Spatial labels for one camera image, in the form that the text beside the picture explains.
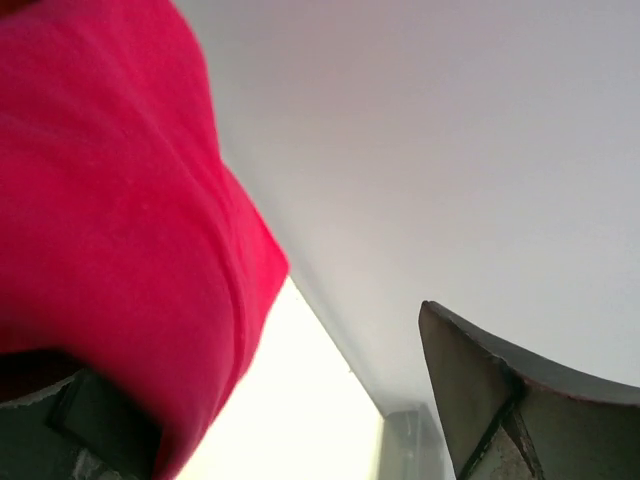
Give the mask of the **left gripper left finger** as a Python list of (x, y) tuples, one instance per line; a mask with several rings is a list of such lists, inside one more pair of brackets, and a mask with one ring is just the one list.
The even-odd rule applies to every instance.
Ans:
[(76, 359), (2, 355), (2, 478), (150, 479), (160, 440), (145, 411)]

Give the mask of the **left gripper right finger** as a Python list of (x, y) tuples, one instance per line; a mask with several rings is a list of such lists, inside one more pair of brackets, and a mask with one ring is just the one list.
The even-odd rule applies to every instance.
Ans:
[(419, 330), (456, 478), (638, 478), (638, 388), (546, 359), (433, 301)]

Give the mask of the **crimson pink t shirt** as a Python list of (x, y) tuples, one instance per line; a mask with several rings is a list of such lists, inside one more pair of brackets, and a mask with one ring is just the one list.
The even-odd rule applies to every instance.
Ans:
[(177, 476), (248, 369), (287, 259), (223, 163), (170, 1), (1, 20), (1, 348), (63, 350), (158, 422)]

